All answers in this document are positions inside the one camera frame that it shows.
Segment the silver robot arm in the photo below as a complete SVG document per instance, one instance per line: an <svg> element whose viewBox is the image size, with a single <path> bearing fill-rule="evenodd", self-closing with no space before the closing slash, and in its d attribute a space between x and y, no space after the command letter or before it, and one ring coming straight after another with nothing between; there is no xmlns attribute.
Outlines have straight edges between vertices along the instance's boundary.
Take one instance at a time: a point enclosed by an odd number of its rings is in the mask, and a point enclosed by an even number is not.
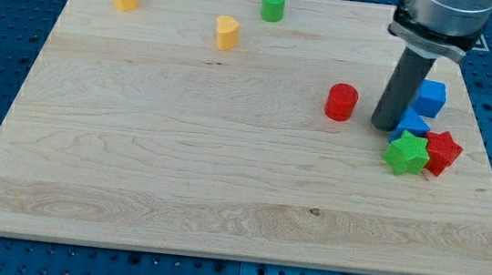
<svg viewBox="0 0 492 275"><path fill-rule="evenodd" d="M492 0L399 0L387 31L425 58L458 63L486 30Z"/></svg>

